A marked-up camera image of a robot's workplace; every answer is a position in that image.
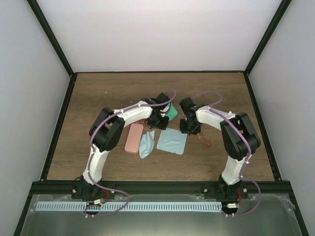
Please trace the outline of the pink glasses case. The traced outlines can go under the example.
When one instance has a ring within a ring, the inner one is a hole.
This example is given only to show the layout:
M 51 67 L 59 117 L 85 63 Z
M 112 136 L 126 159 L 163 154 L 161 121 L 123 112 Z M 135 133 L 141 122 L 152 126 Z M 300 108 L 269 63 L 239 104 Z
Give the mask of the pink glasses case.
M 138 123 L 133 123 L 130 126 L 125 144 L 125 151 L 127 153 L 137 154 L 139 152 L 139 146 L 142 138 L 143 129 L 144 126 Z

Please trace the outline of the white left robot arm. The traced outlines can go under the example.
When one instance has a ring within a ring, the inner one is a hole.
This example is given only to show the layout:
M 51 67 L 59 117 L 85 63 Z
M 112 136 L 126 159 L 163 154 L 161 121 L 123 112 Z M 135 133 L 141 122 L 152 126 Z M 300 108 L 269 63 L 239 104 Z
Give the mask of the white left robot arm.
M 139 120 L 147 120 L 151 127 L 165 130 L 168 125 L 164 109 L 174 97 L 160 93 L 157 98 L 145 98 L 125 108 L 104 108 L 90 128 L 90 156 L 80 181 L 83 192 L 94 199 L 100 194 L 102 170 L 110 151 L 116 147 L 123 129 Z

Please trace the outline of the black front mounting rail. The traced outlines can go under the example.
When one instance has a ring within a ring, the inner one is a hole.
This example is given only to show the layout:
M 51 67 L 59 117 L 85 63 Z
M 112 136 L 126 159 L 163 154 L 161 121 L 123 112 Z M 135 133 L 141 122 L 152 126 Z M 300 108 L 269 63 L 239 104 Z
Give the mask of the black front mounting rail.
M 228 195 L 219 191 L 216 181 L 102 181 L 102 186 L 109 188 L 109 198 L 113 199 L 119 193 L 111 191 L 121 190 L 129 195 L 157 195 L 157 194 L 189 194 L 204 195 L 205 199 L 233 200 L 238 195 L 236 190 Z M 258 186 L 262 194 L 288 194 L 293 196 L 289 181 L 259 181 Z M 88 193 L 79 186 L 79 181 L 73 180 L 47 180 L 33 182 L 29 195 L 34 194 L 70 194 L 74 199 L 94 200 L 106 196 L 99 189 Z

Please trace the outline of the crumpled light blue cloth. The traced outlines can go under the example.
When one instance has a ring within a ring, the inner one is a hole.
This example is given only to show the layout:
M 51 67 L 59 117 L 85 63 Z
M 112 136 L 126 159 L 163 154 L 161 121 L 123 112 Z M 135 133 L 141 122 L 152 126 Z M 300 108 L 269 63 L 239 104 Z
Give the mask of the crumpled light blue cloth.
M 139 146 L 139 156 L 141 159 L 144 159 L 154 149 L 154 137 L 155 137 L 155 131 L 148 131 L 145 134 L 142 135 L 140 146 Z

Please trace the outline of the light blue cleaning cloth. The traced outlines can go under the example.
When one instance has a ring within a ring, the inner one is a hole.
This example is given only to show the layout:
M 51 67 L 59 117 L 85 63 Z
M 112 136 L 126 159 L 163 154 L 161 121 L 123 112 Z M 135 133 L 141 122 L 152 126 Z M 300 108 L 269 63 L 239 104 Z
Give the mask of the light blue cleaning cloth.
M 187 134 L 180 130 L 167 128 L 162 130 L 157 142 L 157 149 L 182 155 L 185 150 Z

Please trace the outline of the grey glasses case green lining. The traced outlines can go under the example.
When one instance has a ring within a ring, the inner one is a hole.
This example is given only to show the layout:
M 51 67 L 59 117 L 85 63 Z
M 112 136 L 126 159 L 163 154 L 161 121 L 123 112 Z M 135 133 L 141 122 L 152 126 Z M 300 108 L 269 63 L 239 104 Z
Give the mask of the grey glasses case green lining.
M 175 106 L 172 103 L 169 103 L 168 110 L 165 116 L 169 118 L 169 121 L 172 121 L 177 116 L 177 114 L 178 114 L 178 111 L 175 108 Z

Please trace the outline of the orange transparent sunglasses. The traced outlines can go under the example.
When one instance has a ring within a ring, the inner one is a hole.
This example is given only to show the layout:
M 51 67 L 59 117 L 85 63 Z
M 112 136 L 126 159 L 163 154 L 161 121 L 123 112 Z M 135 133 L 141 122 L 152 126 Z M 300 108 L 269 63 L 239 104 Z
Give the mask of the orange transparent sunglasses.
M 203 145 L 206 148 L 208 148 L 208 149 L 212 148 L 211 142 L 207 139 L 207 137 L 203 133 L 197 133 L 197 137 L 199 138 L 199 140 L 203 143 Z

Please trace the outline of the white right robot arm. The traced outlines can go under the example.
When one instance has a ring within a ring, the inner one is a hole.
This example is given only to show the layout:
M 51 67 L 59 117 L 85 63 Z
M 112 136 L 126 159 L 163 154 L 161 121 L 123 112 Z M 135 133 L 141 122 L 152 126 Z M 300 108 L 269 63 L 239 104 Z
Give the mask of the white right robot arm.
M 223 112 L 210 105 L 196 105 L 190 97 L 180 102 L 186 116 L 180 120 L 180 131 L 188 135 L 201 132 L 207 124 L 219 130 L 228 154 L 227 162 L 219 176 L 218 189 L 224 198 L 230 198 L 241 186 L 243 172 L 249 159 L 261 145 L 261 140 L 247 113 Z

